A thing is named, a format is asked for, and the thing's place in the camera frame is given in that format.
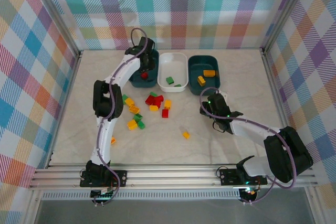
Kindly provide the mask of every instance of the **marble surface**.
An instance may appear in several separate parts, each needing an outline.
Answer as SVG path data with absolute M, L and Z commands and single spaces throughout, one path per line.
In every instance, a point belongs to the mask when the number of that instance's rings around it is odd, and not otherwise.
M 220 90 L 228 93 L 232 111 L 260 123 L 280 127 L 277 110 L 258 50 L 160 50 L 217 58 L 221 77 Z M 106 78 L 119 64 L 123 51 L 85 51 L 65 109 L 51 164 L 86 163 L 97 139 L 96 117 L 92 108 L 93 84 Z M 172 100 L 169 119 L 149 111 L 145 100 L 150 91 Z M 198 96 L 189 87 L 181 93 L 164 93 L 154 88 L 134 88 L 128 82 L 122 92 L 140 107 L 144 130 L 130 131 L 127 122 L 133 118 L 128 107 L 118 119 L 111 146 L 113 163 L 236 163 L 249 155 L 265 156 L 265 150 L 251 140 L 220 133 L 212 129 L 212 120 L 199 114 Z M 191 137 L 186 140 L 182 132 Z

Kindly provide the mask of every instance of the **wire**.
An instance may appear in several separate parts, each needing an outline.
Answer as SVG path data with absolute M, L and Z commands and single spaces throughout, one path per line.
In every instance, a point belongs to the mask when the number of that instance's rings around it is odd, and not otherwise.
M 246 123 L 250 123 L 250 124 L 253 124 L 263 130 L 266 130 L 266 131 L 269 131 L 271 133 L 273 133 L 275 136 L 277 136 L 280 141 L 282 142 L 282 144 L 284 145 L 284 147 L 286 148 L 286 151 L 288 153 L 288 156 L 289 156 L 289 159 L 290 159 L 290 163 L 291 163 L 291 166 L 292 166 L 292 170 L 293 170 L 293 180 L 292 180 L 292 183 L 290 186 L 283 186 L 281 185 L 280 183 L 276 182 L 276 178 L 275 179 L 271 179 L 269 176 L 266 176 L 268 180 L 270 180 L 272 182 L 272 185 L 271 187 L 268 189 L 268 191 L 265 193 L 265 195 L 263 195 L 261 198 L 253 201 L 254 203 L 257 203 L 259 201 L 261 201 L 262 199 L 264 199 L 268 194 L 269 192 L 272 190 L 272 188 L 274 187 L 274 185 L 277 185 L 279 186 L 280 188 L 282 189 L 292 189 L 296 183 L 296 179 L 297 179 L 297 173 L 296 173 L 296 167 L 295 167 L 295 162 L 294 162 L 294 158 L 293 158 L 293 155 L 292 155 L 292 152 L 290 151 L 290 148 L 289 146 L 287 145 L 286 141 L 282 138 L 282 136 L 276 132 L 275 130 L 267 127 L 267 126 L 264 126 L 260 123 L 257 123 L 257 122 L 254 122 L 252 120 L 249 120 L 249 119 L 244 119 L 244 118 L 232 118 L 232 117 L 226 117 L 226 116 L 218 116 L 218 115 L 212 115 L 210 112 L 208 112 L 204 106 L 202 105 L 202 95 L 204 94 L 205 91 L 207 90 L 210 90 L 210 89 L 213 89 L 215 90 L 216 92 L 219 92 L 219 89 L 218 88 L 215 88 L 215 87 L 209 87 L 209 88 L 205 88 L 201 94 L 199 95 L 199 103 L 201 105 L 201 108 L 202 110 L 209 116 L 213 117 L 213 118 L 218 118 L 218 119 L 230 119 L 230 120 L 237 120 L 237 121 L 243 121 L 243 122 L 246 122 Z
M 124 65 L 127 65 L 131 60 L 134 60 L 136 57 L 138 57 L 139 55 L 141 55 L 145 50 L 146 50 L 146 47 L 147 47 L 147 44 L 148 44 L 148 37 L 147 37 L 147 34 L 145 33 L 145 31 L 144 30 L 142 30 L 141 28 L 133 28 L 132 30 L 131 30 L 131 41 L 132 41 L 132 44 L 133 44 L 133 46 L 134 46 L 134 42 L 133 42 L 133 32 L 135 31 L 135 30 L 139 30 L 139 31 L 141 31 L 143 34 L 144 34 L 144 36 L 145 36 L 145 45 L 144 45 L 144 47 L 141 49 L 141 51 L 140 52 L 138 52 L 134 57 L 132 57 L 132 58 L 130 58 L 130 59 L 128 59 L 126 62 L 124 62 L 123 64 L 121 64 L 116 70 L 115 70 L 115 72 L 113 73 L 113 75 L 112 75 L 112 77 L 111 77 L 111 79 L 110 79 L 110 83 L 109 83 L 109 91 L 110 91 L 110 98 L 111 98 L 111 103 L 112 103 L 112 109 L 111 109 L 111 112 L 106 116 L 106 117 L 104 117 L 104 118 L 102 118 L 101 119 L 101 121 L 100 121 L 100 125 L 99 125 L 99 129 L 98 129 L 98 135 L 97 135 L 97 144 L 96 144 L 96 148 L 97 148 L 97 155 L 98 155 L 98 157 L 99 157 L 99 159 L 100 159 L 100 161 L 102 162 L 102 164 L 117 178 L 117 181 L 118 181 L 118 186 L 117 186 L 117 188 L 116 188 L 116 190 L 115 190 L 115 192 L 113 193 L 113 195 L 112 195 L 112 197 L 109 199 L 109 200 L 107 200 L 105 203 L 101 203 L 100 205 L 101 206 L 104 206 L 104 204 L 106 205 L 106 204 L 108 204 L 108 203 L 110 203 L 111 201 L 112 201 L 112 199 L 116 196 L 116 194 L 118 193 L 118 191 L 119 191 L 119 188 L 120 188 L 120 178 L 119 178 L 119 176 L 118 176 L 118 174 L 114 171 L 114 170 L 112 170 L 111 168 L 110 168 L 110 166 L 108 166 L 108 164 L 103 160 L 103 158 L 102 158 L 102 156 L 101 156 L 101 154 L 100 154 L 100 148 L 99 148 L 99 138 L 100 138 L 100 134 L 101 134 L 101 129 L 102 129 L 102 127 L 103 127 L 103 125 L 104 125 L 104 120 L 106 120 L 106 119 L 108 119 L 109 117 L 111 117 L 111 115 L 114 113 L 114 109 L 115 109 L 115 107 L 116 107 L 116 101 L 114 100 L 114 96 L 113 96 L 113 91 L 112 91 L 112 82 L 113 82 L 113 80 L 115 80 L 115 76 L 117 75 L 117 73 L 120 71 L 120 69 L 124 66 Z M 97 198 L 97 196 L 95 196 L 94 198 L 93 198 L 93 202 L 96 204 L 96 206 L 98 205 L 98 203 L 96 202 L 96 198 Z
M 228 169 L 226 166 L 224 166 L 224 165 L 222 165 L 222 166 L 220 166 L 217 170 L 216 170 L 216 176 L 217 176 L 217 178 L 220 178 L 220 176 L 218 175 L 218 171 L 219 171 L 219 169 L 221 169 L 222 167 L 225 167 L 226 169 Z

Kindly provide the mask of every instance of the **green toy brick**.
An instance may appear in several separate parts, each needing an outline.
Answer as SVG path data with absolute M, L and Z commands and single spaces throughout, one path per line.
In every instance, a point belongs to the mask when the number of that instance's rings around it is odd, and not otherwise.
M 122 102 L 125 104 L 125 100 L 128 98 L 128 96 L 127 95 L 125 95 L 125 94 L 123 94 L 122 95 Z
M 140 114 L 136 114 L 136 115 L 134 115 L 133 119 L 138 123 L 138 122 L 141 121 L 141 119 L 142 119 L 142 115 L 140 115 Z
M 169 85 L 174 83 L 174 79 L 171 76 L 167 77 L 166 81 Z
M 138 122 L 138 127 L 143 130 L 146 126 L 143 122 L 139 121 Z

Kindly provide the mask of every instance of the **lego block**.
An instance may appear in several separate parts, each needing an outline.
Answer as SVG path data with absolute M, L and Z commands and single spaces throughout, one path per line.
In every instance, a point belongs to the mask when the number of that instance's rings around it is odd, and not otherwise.
M 156 101 L 159 101 L 159 102 L 163 102 L 163 95 L 160 95 L 160 96 L 158 96 L 158 97 L 155 97 L 155 100 Z
M 165 100 L 164 101 L 164 108 L 167 110 L 170 110 L 170 107 L 172 106 L 172 101 L 171 100 Z
M 142 80 L 147 80 L 147 78 L 148 78 L 148 73 L 147 73 L 147 72 L 144 72 L 144 73 L 142 73 L 142 74 L 140 75 L 140 77 L 141 77 Z
M 159 107 L 156 106 L 156 105 L 150 105 L 150 106 L 149 106 L 149 110 L 150 110 L 150 111 L 158 111 L 158 110 L 159 110 Z
M 155 100 L 155 97 L 152 96 L 152 95 L 149 95 L 148 98 L 146 99 L 145 103 L 147 105 L 153 105 L 154 100 Z
M 138 122 L 138 126 L 139 126 L 139 128 L 142 129 L 142 130 L 146 127 L 146 125 L 145 125 L 143 122 L 141 122 L 141 121 Z
M 169 109 L 162 110 L 162 118 L 169 118 Z
M 137 106 L 134 106 L 134 105 L 130 106 L 129 110 L 133 114 L 139 114 L 140 113 L 140 109 Z
M 138 123 L 142 120 L 142 115 L 136 114 L 136 115 L 134 115 L 133 119 Z
M 122 95 L 122 102 L 124 103 L 124 105 L 126 104 L 126 103 L 125 103 L 125 100 L 126 100 L 127 98 L 128 98 L 127 95 L 125 95 L 125 94 Z
M 202 87 L 204 87 L 204 85 L 205 85 L 205 80 L 204 80 L 203 76 L 199 76 L 199 77 L 197 78 L 197 81 L 198 81 L 198 83 L 199 83 Z
M 153 102 L 153 105 L 155 105 L 155 106 L 157 106 L 158 108 L 160 108 L 160 107 L 161 107 L 161 102 L 158 101 L 158 100 L 155 100 L 155 101 Z
M 184 132 L 182 135 L 183 135 L 186 139 L 188 139 L 188 138 L 190 137 L 190 134 L 189 134 L 188 132 Z
M 132 105 L 135 105 L 134 101 L 133 101 L 131 98 L 129 98 L 129 97 L 125 100 L 125 103 L 126 103 L 129 107 L 132 106 Z
M 174 79 L 171 76 L 167 77 L 166 81 L 169 85 L 174 83 Z
M 138 124 L 136 121 L 133 119 L 127 123 L 128 128 L 132 131 L 138 127 Z
M 215 70 L 203 70 L 204 77 L 215 77 L 216 71 Z

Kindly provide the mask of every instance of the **purple cable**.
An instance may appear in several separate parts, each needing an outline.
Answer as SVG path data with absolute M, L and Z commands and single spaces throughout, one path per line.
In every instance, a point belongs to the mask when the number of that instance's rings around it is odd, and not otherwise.
M 230 119 L 230 120 L 243 121 L 243 122 L 246 122 L 246 123 L 253 124 L 253 125 L 257 126 L 257 127 L 260 127 L 260 128 L 262 128 L 263 130 L 269 131 L 269 132 L 273 133 L 275 136 L 277 136 L 277 137 L 281 140 L 282 144 L 284 145 L 284 147 L 286 148 L 286 151 L 287 151 L 287 153 L 288 153 L 288 156 L 289 156 L 289 159 L 290 159 L 290 163 L 291 163 L 291 166 L 292 166 L 292 169 L 293 169 L 293 180 L 292 180 L 291 185 L 290 185 L 290 186 L 283 186 L 283 185 L 281 185 L 280 183 L 276 182 L 276 178 L 273 180 L 273 179 L 271 179 L 269 176 L 266 176 L 266 177 L 272 182 L 272 185 L 271 185 L 271 187 L 268 189 L 268 191 L 266 192 L 266 194 L 265 194 L 264 196 L 262 196 L 262 197 L 261 197 L 260 199 L 258 199 L 258 200 L 255 200 L 254 202 L 259 202 L 259 201 L 262 200 L 265 196 L 267 196 L 267 195 L 269 194 L 269 192 L 271 191 L 271 189 L 273 188 L 274 184 L 277 185 L 277 186 L 279 186 L 279 187 L 282 188 L 282 189 L 292 189 L 292 188 L 294 187 L 294 185 L 295 185 L 296 178 L 297 178 L 296 167 L 295 167 L 294 158 L 293 158 L 293 155 L 292 155 L 292 153 L 291 153 L 291 151 L 290 151 L 290 148 L 289 148 L 289 146 L 287 145 L 286 141 L 282 138 L 282 136 L 281 136 L 278 132 L 276 132 L 276 131 L 270 129 L 269 127 L 264 126 L 264 125 L 262 125 L 262 124 L 260 124 L 260 123 L 254 122 L 254 121 L 249 120 L 249 119 L 232 118 L 232 117 L 225 117 L 225 116 L 212 115 L 212 114 L 211 114 L 210 112 L 208 112 L 208 111 L 204 108 L 204 106 L 202 105 L 202 95 L 204 94 L 205 91 L 207 91 L 207 90 L 209 90 L 209 89 L 213 89 L 213 90 L 219 92 L 219 90 L 218 90 L 217 88 L 209 87 L 209 88 L 204 89 L 204 90 L 201 92 L 201 94 L 199 95 L 199 103 L 200 103 L 200 105 L 201 105 L 202 110 L 204 110 L 204 112 L 205 112 L 207 115 L 209 115 L 209 116 L 211 116 L 211 117 L 213 117 L 213 118 L 218 118 L 218 119 Z
M 109 118 L 113 113 L 114 113 L 114 110 L 115 110 L 115 107 L 116 107 L 116 101 L 114 100 L 114 96 L 113 96 L 113 91 L 112 91 L 112 82 L 113 80 L 115 79 L 115 76 L 117 75 L 117 73 L 120 71 L 120 69 L 124 66 L 124 65 L 127 65 L 128 62 L 130 62 L 131 60 L 134 60 L 136 57 L 138 57 L 140 54 L 142 54 L 145 50 L 146 50 L 146 47 L 147 47 L 147 44 L 148 44 L 148 37 L 147 37 L 147 34 L 145 33 L 144 30 L 142 30 L 141 28 L 133 28 L 132 31 L 131 31 L 131 40 L 132 40 L 132 43 L 134 45 L 134 42 L 133 42 L 133 31 L 134 30 L 139 30 L 141 31 L 145 38 L 146 38 L 146 41 L 145 41 L 145 45 L 144 47 L 141 49 L 140 52 L 138 52 L 134 57 L 130 58 L 129 60 L 127 60 L 126 62 L 124 62 L 123 64 L 121 64 L 117 69 L 116 71 L 114 72 L 114 74 L 112 75 L 111 79 L 110 79 L 110 82 L 109 82 L 109 91 L 110 91 L 110 97 L 111 97 L 111 102 L 112 102 L 112 109 L 111 109 L 111 112 L 105 116 L 104 118 L 101 119 L 100 121 L 100 125 L 99 125 L 99 129 L 98 129 L 98 135 L 97 135 L 97 144 L 96 144 L 96 148 L 97 148 L 97 155 L 100 159 L 100 161 L 103 163 L 103 165 L 117 178 L 117 181 L 118 181 L 118 186 L 116 188 L 116 190 L 114 191 L 114 194 L 112 195 L 112 197 L 106 201 L 104 204 L 108 204 L 112 201 L 112 199 L 116 196 L 117 192 L 119 191 L 119 188 L 120 188 L 120 178 L 118 176 L 118 174 L 116 174 L 116 172 L 114 170 L 112 170 L 110 168 L 110 166 L 107 165 L 107 163 L 103 160 L 101 154 L 100 154 L 100 148 L 99 148 L 99 138 L 100 138 L 100 134 L 101 134 L 101 129 L 103 127 L 103 124 L 104 124 L 104 120 L 106 120 L 107 118 Z M 97 206 L 97 202 L 96 202 L 96 197 L 93 198 L 93 202 L 96 204 Z

